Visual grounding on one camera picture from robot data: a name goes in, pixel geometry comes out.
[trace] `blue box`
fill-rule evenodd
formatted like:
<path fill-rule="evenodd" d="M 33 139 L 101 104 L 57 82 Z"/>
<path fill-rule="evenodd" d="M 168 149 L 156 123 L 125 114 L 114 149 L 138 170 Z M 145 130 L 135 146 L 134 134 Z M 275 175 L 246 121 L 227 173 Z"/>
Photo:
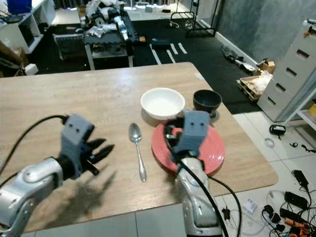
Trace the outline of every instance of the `blue box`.
<path fill-rule="evenodd" d="M 7 0 L 8 11 L 12 14 L 27 13 L 32 10 L 32 0 Z"/>

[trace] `black floor mat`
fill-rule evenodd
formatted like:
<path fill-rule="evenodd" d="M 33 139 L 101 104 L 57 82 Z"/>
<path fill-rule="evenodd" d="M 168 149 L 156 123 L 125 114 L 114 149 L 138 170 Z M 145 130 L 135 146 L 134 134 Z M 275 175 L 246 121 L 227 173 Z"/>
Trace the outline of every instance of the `black floor mat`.
<path fill-rule="evenodd" d="M 237 87 L 236 80 L 246 77 L 247 74 L 236 65 L 228 62 L 220 50 L 221 43 L 213 37 L 207 36 L 204 32 L 199 32 L 202 37 L 186 38 L 186 30 L 183 27 L 185 21 L 175 20 L 180 24 L 180 28 L 169 28 L 168 20 L 135 21 L 134 27 L 140 35 L 145 35 L 148 42 L 152 38 L 169 39 L 176 46 L 178 55 L 172 53 L 176 62 L 192 62 L 203 75 L 208 84 L 223 97 L 223 102 L 232 114 L 260 111 L 256 103 L 250 102 Z M 29 60 L 37 64 L 39 74 L 63 73 L 89 70 L 86 57 L 79 57 L 61 60 L 58 54 L 57 45 L 52 34 L 73 34 L 67 30 L 67 26 L 79 27 L 76 25 L 53 26 L 45 34 L 42 41 L 34 52 L 29 55 Z M 178 43 L 181 43 L 187 54 L 184 54 Z M 134 66 L 156 65 L 150 47 L 134 47 Z M 165 50 L 157 50 L 157 54 L 162 63 L 171 63 Z M 128 60 L 125 58 L 111 58 L 105 60 L 95 60 L 96 69 L 109 69 L 128 67 Z"/>

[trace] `red plate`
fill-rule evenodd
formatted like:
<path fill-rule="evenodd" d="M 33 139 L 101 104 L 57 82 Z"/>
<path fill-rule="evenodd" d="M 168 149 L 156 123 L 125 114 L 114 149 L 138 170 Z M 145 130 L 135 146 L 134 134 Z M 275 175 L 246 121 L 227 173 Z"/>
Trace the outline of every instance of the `red plate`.
<path fill-rule="evenodd" d="M 158 164 L 168 172 L 176 172 L 176 164 L 171 161 L 171 153 L 163 137 L 164 124 L 159 124 L 153 133 L 152 150 Z M 181 128 L 173 129 L 175 134 Z M 199 148 L 199 159 L 205 163 L 205 173 L 211 176 L 224 162 L 225 145 L 218 132 L 211 126 L 208 127 L 208 134 Z"/>

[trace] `spoon handle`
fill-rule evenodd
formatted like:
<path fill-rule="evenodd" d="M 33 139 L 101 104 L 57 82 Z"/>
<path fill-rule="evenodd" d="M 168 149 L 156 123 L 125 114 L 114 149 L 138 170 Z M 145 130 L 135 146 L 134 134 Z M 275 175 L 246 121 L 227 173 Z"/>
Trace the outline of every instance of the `spoon handle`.
<path fill-rule="evenodd" d="M 139 151 L 139 147 L 138 147 L 138 143 L 136 143 L 136 150 L 137 150 L 137 156 L 138 156 L 138 169 L 139 169 L 139 176 L 140 179 L 145 182 L 147 179 L 147 173 L 145 170 L 145 166 L 142 160 L 142 157 L 140 155 L 140 151 Z"/>

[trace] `clothing rack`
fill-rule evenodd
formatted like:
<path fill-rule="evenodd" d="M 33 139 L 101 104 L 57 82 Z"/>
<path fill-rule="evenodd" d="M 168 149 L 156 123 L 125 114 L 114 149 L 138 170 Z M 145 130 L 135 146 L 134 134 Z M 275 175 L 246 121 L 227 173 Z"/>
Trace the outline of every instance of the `clothing rack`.
<path fill-rule="evenodd" d="M 194 0 L 191 0 L 190 11 L 179 11 L 178 12 L 178 6 L 179 6 L 179 0 L 178 0 L 177 1 L 177 9 L 176 9 L 176 11 L 174 13 L 171 14 L 170 21 L 173 20 L 172 17 L 175 14 L 179 14 L 181 17 L 182 17 L 182 14 L 185 14 L 187 16 L 186 19 L 193 19 L 193 21 L 194 21 L 192 29 L 188 29 L 187 30 L 186 37 L 188 37 L 189 34 L 191 32 L 194 32 L 194 31 L 206 31 L 210 36 L 213 37 L 213 36 L 215 36 L 215 33 L 216 33 L 216 29 L 213 27 L 213 24 L 214 24 L 215 13 L 216 13 L 218 5 L 219 5 L 219 0 L 216 0 L 216 2 L 215 2 L 215 7 L 214 7 L 214 11 L 213 11 L 213 16 L 212 16 L 210 27 L 207 27 L 204 24 L 197 22 L 199 1 L 198 1 L 197 6 L 194 6 L 193 5 Z"/>

